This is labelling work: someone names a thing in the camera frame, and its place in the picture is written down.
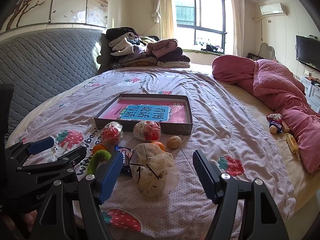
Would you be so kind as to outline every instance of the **orange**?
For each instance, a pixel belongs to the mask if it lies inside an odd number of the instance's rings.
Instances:
[[[158,145],[161,148],[161,150],[163,150],[164,152],[166,151],[165,150],[165,146],[164,146],[164,144],[162,142],[152,142],[152,143]]]
[[[92,154],[95,154],[99,150],[107,150],[107,148],[102,144],[97,144],[92,149]]]

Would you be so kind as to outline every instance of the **window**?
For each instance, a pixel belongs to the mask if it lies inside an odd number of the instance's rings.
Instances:
[[[207,44],[225,49],[225,0],[174,0],[176,38],[183,47]]]

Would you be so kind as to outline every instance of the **window sill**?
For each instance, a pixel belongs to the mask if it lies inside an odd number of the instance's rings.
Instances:
[[[195,50],[195,49],[183,49],[183,52],[194,52],[194,53],[207,54],[207,55],[217,55],[217,56],[225,55],[225,54],[203,51],[203,50]]]

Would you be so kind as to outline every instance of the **strawberry print bed sheet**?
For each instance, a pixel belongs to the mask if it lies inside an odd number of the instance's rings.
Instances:
[[[261,178],[283,219],[293,214],[293,186],[270,135],[212,77],[183,69],[125,68],[93,78],[37,116],[11,140],[54,138],[53,148],[31,156],[25,165],[55,161],[82,145],[87,148],[87,157],[75,167],[78,179],[82,179],[92,148],[101,140],[93,117],[120,93],[186,95],[194,124],[191,136],[181,136],[181,148],[168,149],[179,168],[180,180],[165,199],[146,200],[131,177],[120,175],[111,198],[101,206],[114,239],[198,239],[208,230],[216,206],[206,198],[195,173],[192,154],[197,149],[238,180]],[[170,136],[162,134],[160,141],[166,145]],[[139,143],[131,132],[125,132],[119,145],[134,148]],[[74,208],[76,223],[82,225],[76,201]],[[231,239],[237,239],[240,232],[242,210],[243,202],[239,201]]]

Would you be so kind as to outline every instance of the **blue gripper pad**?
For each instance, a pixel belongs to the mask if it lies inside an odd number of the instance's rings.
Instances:
[[[28,147],[28,153],[32,155],[36,155],[40,152],[43,152],[53,147],[53,145],[54,145],[54,139],[52,137],[48,137],[40,141],[31,143],[30,146]]]
[[[207,198],[216,203],[223,195],[219,178],[221,171],[209,163],[201,150],[193,153],[192,161]]]
[[[123,158],[124,157],[121,152],[114,152],[110,160],[106,164],[101,165],[95,173],[97,175],[97,182],[100,183],[100,194],[98,196],[100,205],[102,205],[111,196],[123,166]]]

